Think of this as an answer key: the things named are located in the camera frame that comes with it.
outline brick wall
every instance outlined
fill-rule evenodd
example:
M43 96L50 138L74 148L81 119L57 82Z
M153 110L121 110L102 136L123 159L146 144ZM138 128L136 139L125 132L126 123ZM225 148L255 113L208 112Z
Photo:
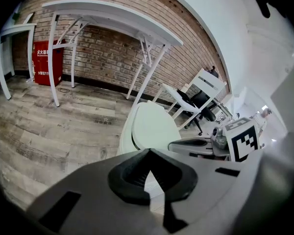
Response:
M20 8L20 18L16 23L22 22L26 16L35 12L32 22L37 23L34 41L46 41L49 38L50 21L52 12L43 10L41 5L52 0L26 0ZM164 54L154 75L152 76L146 94L155 95L161 83L167 83L175 88L181 89L185 83L189 83L201 68L210 70L214 65L222 81L227 81L224 68L218 53L196 19L176 0L102 0L123 5L135 9L161 23L184 43L181 47L171 47ZM58 38L64 29L71 23L71 18L61 16L56 28L55 38ZM68 33L76 31L73 27ZM13 61L16 70L27 69L26 57L26 33L19 34L13 38ZM124 34L99 28L87 26L81 32L78 39L78 47L75 59L75 75L95 80L121 85L129 88L132 78L142 58L138 40ZM160 51L154 47L151 51L154 59ZM70 48L65 48L63 57L63 73L71 73ZM139 90L147 72L141 71L139 79L134 86ZM196 89L190 90L193 95ZM218 95L219 99L225 97L229 87ZM167 94L162 98L169 100Z

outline fire extinguisher cabinet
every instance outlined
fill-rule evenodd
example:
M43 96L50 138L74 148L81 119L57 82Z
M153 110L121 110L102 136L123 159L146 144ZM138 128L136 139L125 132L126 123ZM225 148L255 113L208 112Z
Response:
M49 71L48 71L48 41L34 42L32 60L34 66L34 80L37 84L49 85ZM62 66L63 66L63 48L53 50L52 67L54 84L57 85L62 80Z

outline red brick wall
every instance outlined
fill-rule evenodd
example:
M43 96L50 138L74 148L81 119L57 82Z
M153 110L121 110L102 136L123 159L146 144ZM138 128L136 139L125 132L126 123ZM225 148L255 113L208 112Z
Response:
M20 8L22 22L25 17L35 12L32 18L37 23L34 41L48 40L52 12L43 10L41 5L52 0L26 0ZM206 32L196 19L176 0L102 0L135 9L161 23L184 43L181 47L171 47L164 54L146 90L146 94L155 95L161 83L167 83L181 89L189 83L201 68L210 70L214 65L222 81L226 80L224 68L217 51ZM61 16L58 21L55 38L59 37L71 23L71 18ZM67 40L76 27L68 33ZM102 80L129 88L132 78L142 58L140 43L124 34L87 26L78 39L75 59L75 75ZM151 51L152 57L159 52L159 47ZM66 48L63 57L63 73L70 74L72 51ZM13 39L13 60L16 70L27 69L26 34ZM136 81L135 90L139 90L146 71L141 71ZM229 92L228 86L219 94L223 98Z

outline black chair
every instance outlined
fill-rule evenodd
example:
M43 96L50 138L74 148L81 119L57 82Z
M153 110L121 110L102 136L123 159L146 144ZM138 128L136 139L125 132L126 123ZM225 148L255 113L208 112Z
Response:
M215 67L212 66L212 70L210 71L210 73L215 76L216 78L219 78L218 73L215 71ZM209 99L209 96L207 96L204 92L200 91L199 93L197 93L196 95L194 95L191 98L191 102L197 106L197 108L200 108L204 103L207 102L207 100ZM211 111L213 108L215 108L216 105L211 102L210 106L205 107L204 109L202 109L201 113L198 114L199 119L203 119L206 118L208 121L215 121L216 120L216 116L215 114L213 114L213 112ZM191 117L193 115L193 113L191 112L184 112L187 116ZM200 127L199 121L197 119L197 116L192 119L189 124L187 124L184 128L188 129L190 127L190 125L192 124L192 122L195 122L195 124L197 125L197 127L199 128L200 132L199 132L199 136L202 135L202 129Z

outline wooden floor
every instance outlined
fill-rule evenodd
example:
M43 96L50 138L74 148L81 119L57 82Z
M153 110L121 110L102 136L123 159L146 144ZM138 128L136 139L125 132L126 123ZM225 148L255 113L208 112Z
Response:
M10 100L0 89L0 183L22 209L77 168L116 155L133 97L61 82L56 107L49 86L20 76L7 84ZM197 134L194 126L181 130L183 138Z

